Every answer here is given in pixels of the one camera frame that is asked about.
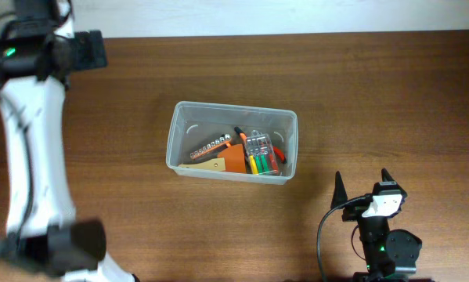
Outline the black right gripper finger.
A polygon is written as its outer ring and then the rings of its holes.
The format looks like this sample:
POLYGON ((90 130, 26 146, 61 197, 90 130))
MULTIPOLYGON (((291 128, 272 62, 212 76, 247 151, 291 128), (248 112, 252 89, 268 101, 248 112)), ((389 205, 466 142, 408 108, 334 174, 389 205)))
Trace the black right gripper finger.
POLYGON ((399 207, 398 207, 398 210, 395 212, 395 214, 400 213, 402 211, 402 205, 406 201, 407 192, 394 180, 394 178, 391 176, 391 174, 388 172, 386 168, 381 169, 381 178, 382 178, 382 183, 384 184, 382 188, 383 193, 394 193, 394 192, 400 193, 402 199, 399 202, 399 207))
POLYGON ((341 173, 336 171, 335 180, 334 180, 334 193, 332 196, 330 208, 334 209, 339 205, 342 205, 348 201, 347 192, 345 190, 345 185, 341 177, 341 173))

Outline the red handled cutting pliers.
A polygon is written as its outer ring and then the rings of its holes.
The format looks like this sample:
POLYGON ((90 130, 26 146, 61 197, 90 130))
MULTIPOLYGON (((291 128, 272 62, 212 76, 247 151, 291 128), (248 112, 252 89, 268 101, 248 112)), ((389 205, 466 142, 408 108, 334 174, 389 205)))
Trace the red handled cutting pliers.
POLYGON ((285 154, 283 153, 283 151, 281 149, 279 149, 278 147, 275 146, 275 147, 273 147, 273 151, 274 151, 274 154, 280 159, 280 161, 283 164, 287 163, 286 156, 285 156, 285 154))

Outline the clear case coloured screwdrivers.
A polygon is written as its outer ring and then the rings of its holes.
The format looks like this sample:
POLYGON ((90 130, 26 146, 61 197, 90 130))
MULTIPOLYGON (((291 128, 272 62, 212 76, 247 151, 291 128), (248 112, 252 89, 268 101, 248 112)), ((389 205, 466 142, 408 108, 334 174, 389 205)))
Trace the clear case coloured screwdrivers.
POLYGON ((244 140, 244 151, 252 174, 279 175, 279 165, 268 134, 252 130, 244 140))

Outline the black orange long-nose pliers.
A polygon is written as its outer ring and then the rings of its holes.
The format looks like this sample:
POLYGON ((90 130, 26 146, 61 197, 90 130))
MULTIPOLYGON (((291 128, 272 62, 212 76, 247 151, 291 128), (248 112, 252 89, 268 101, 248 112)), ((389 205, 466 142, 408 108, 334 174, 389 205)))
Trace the black orange long-nose pliers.
POLYGON ((222 137, 225 140, 225 146, 226 147, 231 147, 233 145, 246 145, 247 141, 247 135, 246 133, 240 128, 240 127, 235 127, 234 128, 234 133, 233 134, 223 134, 222 137))

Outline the orange scraper wooden handle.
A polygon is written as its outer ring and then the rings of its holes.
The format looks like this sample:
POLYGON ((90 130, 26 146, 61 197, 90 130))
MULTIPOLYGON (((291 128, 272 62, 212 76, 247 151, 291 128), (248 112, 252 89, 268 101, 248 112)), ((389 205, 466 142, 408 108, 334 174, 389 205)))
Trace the orange scraper wooden handle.
POLYGON ((207 161, 192 164, 180 164, 180 168, 194 168, 215 172, 233 172, 246 174, 244 149, 241 144, 232 145, 207 161))

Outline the red socket rail with sockets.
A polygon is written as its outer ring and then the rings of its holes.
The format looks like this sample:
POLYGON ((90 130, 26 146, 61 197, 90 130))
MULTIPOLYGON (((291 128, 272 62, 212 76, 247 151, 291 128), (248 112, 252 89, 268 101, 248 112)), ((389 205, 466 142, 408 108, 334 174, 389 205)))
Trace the red socket rail with sockets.
POLYGON ((203 157, 211 152, 220 150, 223 147, 231 147, 232 137, 230 134, 223 134, 217 139, 214 139, 212 142, 207 143, 206 145, 200 147, 197 150, 194 150, 189 156, 191 160, 196 160, 197 158, 203 157))

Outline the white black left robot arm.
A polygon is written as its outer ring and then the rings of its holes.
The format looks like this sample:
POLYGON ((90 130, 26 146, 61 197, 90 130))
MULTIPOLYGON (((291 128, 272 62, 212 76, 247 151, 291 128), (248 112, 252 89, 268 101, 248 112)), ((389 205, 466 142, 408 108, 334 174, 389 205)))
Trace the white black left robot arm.
POLYGON ((63 281, 127 281, 98 219, 79 222, 63 153, 72 72, 107 65, 100 31, 74 30, 69 1, 16 1, 0 35, 0 113, 9 213, 0 261, 63 281))

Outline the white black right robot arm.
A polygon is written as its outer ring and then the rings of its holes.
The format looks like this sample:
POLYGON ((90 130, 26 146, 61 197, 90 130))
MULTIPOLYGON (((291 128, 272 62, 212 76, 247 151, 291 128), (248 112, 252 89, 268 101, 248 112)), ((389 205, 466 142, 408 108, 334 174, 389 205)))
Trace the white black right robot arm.
POLYGON ((347 196, 341 174, 335 174, 331 207, 342 210, 344 222, 356 222, 367 271, 353 281, 407 281, 416 273, 422 240, 403 229, 392 230, 388 220, 401 212, 407 192, 384 168, 371 193, 355 199, 347 196))

